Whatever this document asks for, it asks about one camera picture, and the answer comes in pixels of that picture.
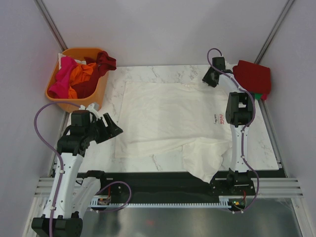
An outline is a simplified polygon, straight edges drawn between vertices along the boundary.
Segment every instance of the white wall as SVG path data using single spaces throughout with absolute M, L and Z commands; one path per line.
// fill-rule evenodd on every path
M 44 0 L 68 47 L 97 46 L 119 66 L 254 61 L 286 0 Z
M 262 65 L 272 72 L 267 105 L 283 161 L 316 224 L 316 1 L 295 2 Z
M 33 0 L 0 8 L 0 236 L 19 237 L 51 152 L 33 129 L 60 48 Z M 39 129 L 56 144 L 63 112 L 47 108 Z

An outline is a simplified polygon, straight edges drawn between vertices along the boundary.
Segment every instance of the dark red cloth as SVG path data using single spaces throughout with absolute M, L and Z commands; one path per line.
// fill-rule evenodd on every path
M 99 78 L 104 76 L 109 70 L 114 71 L 117 67 L 115 58 L 111 58 L 106 51 L 98 53 L 97 60 L 85 57 L 86 63 L 96 63 L 97 67 L 93 70 L 90 80 L 73 85 L 72 88 L 77 92 L 78 99 L 89 97 L 95 91 Z
M 270 93 L 270 68 L 240 60 L 233 71 L 235 79 L 246 90 L 258 94 Z

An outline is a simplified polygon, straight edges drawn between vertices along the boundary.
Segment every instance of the orange laundry basket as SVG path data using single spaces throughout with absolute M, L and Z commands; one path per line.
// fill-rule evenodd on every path
M 69 49 L 65 50 L 63 52 L 63 54 L 70 56 L 73 59 L 78 59 L 80 61 L 83 61 L 84 57 L 89 57 L 89 58 L 96 60 L 97 54 L 100 51 L 103 51 L 103 50 L 100 48 L 69 48 Z M 53 71 L 53 73 L 50 77 L 50 81 L 49 81 L 47 88 L 46 88 L 46 91 L 45 91 L 45 95 L 49 100 L 51 100 L 51 101 L 69 101 L 69 102 L 73 102 L 77 105 L 84 105 L 86 107 L 88 105 L 96 102 L 96 103 L 98 103 L 99 110 L 100 110 L 100 108 L 102 106 L 102 102 L 103 102 L 105 87 L 106 87 L 107 81 L 108 81 L 109 72 L 107 72 L 103 77 L 99 78 L 99 81 L 98 81 L 97 87 L 95 88 L 95 91 L 89 97 L 83 98 L 83 99 L 55 99 L 55 98 L 53 98 L 52 94 L 48 91 L 48 89 L 50 88 L 51 85 L 53 85 L 56 82 L 55 75 L 58 71 L 59 71 L 59 64 L 57 62 L 56 66 L 55 66 L 55 70 Z M 62 103 L 60 103 L 58 105 L 64 111 L 69 112 L 69 113 L 78 109 L 76 106 L 73 106 L 73 105 L 62 104 Z

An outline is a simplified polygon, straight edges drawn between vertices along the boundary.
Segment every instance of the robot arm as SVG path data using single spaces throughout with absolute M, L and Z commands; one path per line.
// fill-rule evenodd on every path
M 224 57 L 213 58 L 212 65 L 235 79 L 232 71 L 226 70 Z M 221 85 L 229 95 L 225 115 L 227 123 L 231 126 L 233 155 L 227 180 L 232 186 L 252 184 L 248 173 L 249 168 L 243 161 L 243 158 L 247 161 L 247 143 L 249 133 L 249 126 L 245 128 L 244 126 L 247 125 L 253 117 L 251 99 L 247 93 L 240 92 L 240 90 L 246 90 L 236 80 L 232 81 L 226 75 L 221 74 L 212 67 L 204 76 L 203 82 L 212 87 Z
M 80 189 L 74 193 L 77 174 L 85 151 L 91 141 L 99 144 L 121 134 L 123 130 L 114 124 L 108 114 L 103 115 L 108 125 L 106 126 L 95 106 L 97 105 L 91 104 L 87 108 L 81 106 L 79 110 L 73 111 L 71 125 L 58 140 L 57 151 L 61 154 L 64 164 L 61 167 L 58 160 L 52 191 L 43 215 L 32 221 L 32 229 L 40 237 L 49 236 L 48 223 L 52 209 L 54 210 L 52 216 L 54 236 L 80 236 L 83 215 L 94 195 L 100 190 L 100 180 L 87 177 L 83 180 Z M 61 173 L 63 175 L 56 204 L 52 206 Z

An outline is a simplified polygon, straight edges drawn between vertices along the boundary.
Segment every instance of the orange cloth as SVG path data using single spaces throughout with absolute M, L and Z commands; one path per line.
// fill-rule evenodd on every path
M 72 86 L 90 80 L 95 67 L 96 63 L 90 63 L 88 65 L 77 63 L 77 66 L 71 71 L 69 77 L 69 99 L 78 99 L 77 92 L 72 88 Z

